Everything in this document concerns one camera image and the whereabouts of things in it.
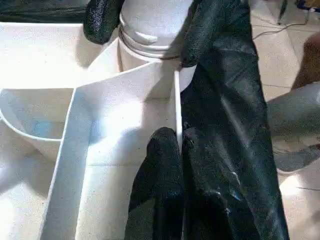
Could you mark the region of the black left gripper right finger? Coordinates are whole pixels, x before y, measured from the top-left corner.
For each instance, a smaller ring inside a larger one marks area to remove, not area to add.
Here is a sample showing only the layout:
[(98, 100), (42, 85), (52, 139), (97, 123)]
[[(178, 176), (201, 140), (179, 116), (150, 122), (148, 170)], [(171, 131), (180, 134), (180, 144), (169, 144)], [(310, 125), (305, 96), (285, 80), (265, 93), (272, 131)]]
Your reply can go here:
[(211, 142), (188, 128), (182, 159), (187, 191), (185, 234), (188, 240), (248, 240), (250, 212), (233, 193)]

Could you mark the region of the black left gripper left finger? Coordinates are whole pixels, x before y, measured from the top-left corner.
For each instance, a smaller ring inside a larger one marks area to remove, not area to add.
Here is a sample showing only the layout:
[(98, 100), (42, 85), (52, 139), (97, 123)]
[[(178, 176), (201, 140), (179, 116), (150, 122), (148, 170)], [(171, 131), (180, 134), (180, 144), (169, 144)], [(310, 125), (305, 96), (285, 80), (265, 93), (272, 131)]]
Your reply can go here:
[(183, 164), (176, 133), (157, 129), (132, 185), (124, 238), (179, 240), (184, 217)]

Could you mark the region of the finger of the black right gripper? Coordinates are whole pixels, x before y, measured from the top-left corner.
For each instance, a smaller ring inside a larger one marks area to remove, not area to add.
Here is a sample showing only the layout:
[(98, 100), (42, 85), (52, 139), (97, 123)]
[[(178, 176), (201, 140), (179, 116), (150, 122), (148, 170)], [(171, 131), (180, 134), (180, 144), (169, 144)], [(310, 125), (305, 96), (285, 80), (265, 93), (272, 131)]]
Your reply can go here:
[(217, 5), (214, 0), (195, 0), (191, 22), (188, 26), (180, 52), (180, 65), (190, 68), (198, 64), (208, 50), (209, 41), (216, 30)]
[(85, 11), (83, 33), (94, 44), (107, 43), (119, 24), (124, 0), (91, 0)]

